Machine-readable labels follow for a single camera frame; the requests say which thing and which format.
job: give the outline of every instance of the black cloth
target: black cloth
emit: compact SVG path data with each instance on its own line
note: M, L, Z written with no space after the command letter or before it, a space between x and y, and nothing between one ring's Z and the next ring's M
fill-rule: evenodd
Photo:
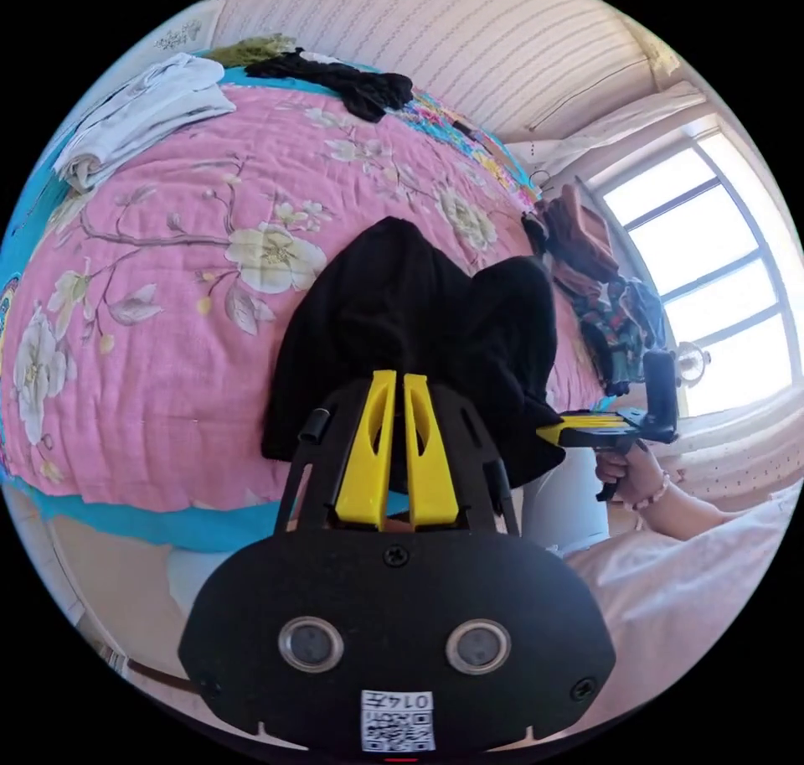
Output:
M394 72L364 72L346 64L322 64L303 59L304 51L285 53L245 68L250 78L297 78L326 86L341 96L350 114L379 122L386 109L397 111L413 99L413 82Z
M332 392L395 370L427 375L469 399L516 488L564 460L562 449L535 433L560 421L546 393L556 345L553 292L534 257L469 277L415 225L385 218L330 262L294 312L271 383L262 454L292 460L305 420ZM404 458L396 457L404 446L394 444L393 491L406 490Z

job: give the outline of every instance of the pink floral bedspread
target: pink floral bedspread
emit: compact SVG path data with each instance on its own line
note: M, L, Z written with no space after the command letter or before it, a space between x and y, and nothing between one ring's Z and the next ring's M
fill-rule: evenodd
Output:
M236 112L57 209L24 271L4 333L5 453L47 494L153 511L280 498L263 410L328 260L387 215L469 272L530 252L521 200L456 149L329 96L225 90ZM556 309L554 403L588 407L600 390L558 293Z

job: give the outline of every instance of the window frame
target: window frame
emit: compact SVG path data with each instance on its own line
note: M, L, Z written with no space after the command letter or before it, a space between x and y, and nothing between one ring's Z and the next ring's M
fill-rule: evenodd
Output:
M647 155L631 165L629 168L607 179L597 187L592 188L583 182L581 182L581 185L595 208L600 211L600 214L606 219L606 222L616 233L616 238L624 247L626 254L629 257L629 262L633 265L636 274L645 283L651 285L651 287L653 287L657 293L658 290L656 289L656 285L652 279L651 273L647 269L647 265L642 259L642 255L637 249L637 245L631 239L631 232L637 227L646 224L649 220L653 220L659 215L664 215L667 212L672 211L681 204L687 203L698 195L708 192L710 189L722 186L725 192L728 193L734 202L734 205L742 214L743 220L748 225L751 234L754 236L757 247L749 254L743 255L739 260L735 260L715 271L711 271L704 277L700 277L692 282L687 283L686 285L677 287L675 290L670 291L670 293L666 293L664 295L660 294L660 298L662 300L662 310L664 309L665 305L669 304L670 302L675 301L682 296L687 296L690 293L696 292L712 282L723 279L728 275L741 270L745 266L748 266L752 262L761 260L765 264L765 269L768 272L770 284L776 297L776 304L770 308L759 311L750 318L746 318L702 338L683 340L690 341L698 346L701 346L702 348L705 348L706 346L732 338L736 334L744 332L746 329L750 329L760 323L763 323L769 318L773 318L775 315L779 315L781 316L782 325L785 330L787 351L790 356L791 384L799 385L802 381L804 381L804 370L802 370L801 364L801 350L799 348L796 333L795 319L793 317L790 301L788 299L778 265L776 264L776 260L771 254L771 249L768 246L765 236L762 234L759 224L757 223L755 217L751 214L744 200L740 197L740 194L734 188L729 179L724 175L723 171L718 167L717 164L715 164L714 160L698 144L699 142L718 134L724 136L729 142L731 142L728 135L720 127L714 127L705 132L701 132L694 137L684 137L668 144L665 147L662 147L660 150ZM656 167L658 164L667 161L669 158L685 150L692 150L698 154L698 156L712 171L712 178L688 190L687 192L668 200L664 204L661 204L655 209L646 212L644 215L635 218L629 223L622 225L609 208L608 203L606 203L605 196L623 184L636 178L638 175L645 173L649 169ZM735 152L740 153L740 150L736 146L734 146L734 150ZM664 317L667 339L669 341L668 345L672 347L678 346L678 339L676 339L673 334L673 327L667 318L666 311L664 311Z

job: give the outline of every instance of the qr code sticker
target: qr code sticker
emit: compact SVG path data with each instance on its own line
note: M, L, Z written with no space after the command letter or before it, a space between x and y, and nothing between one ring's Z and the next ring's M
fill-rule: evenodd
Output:
M435 751L431 692L363 690L360 703L364 751Z

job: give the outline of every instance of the bracelet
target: bracelet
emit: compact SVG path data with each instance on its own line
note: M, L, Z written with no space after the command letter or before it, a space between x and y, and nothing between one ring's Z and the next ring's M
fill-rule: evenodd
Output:
M658 491L655 491L650 497L641 499L639 502L634 503L633 505L623 504L623 508L625 508L626 511L643 511L645 508L648 508L649 506L658 502L664 496L664 493L667 491L669 486L670 475L667 472L664 472L662 473L662 486Z

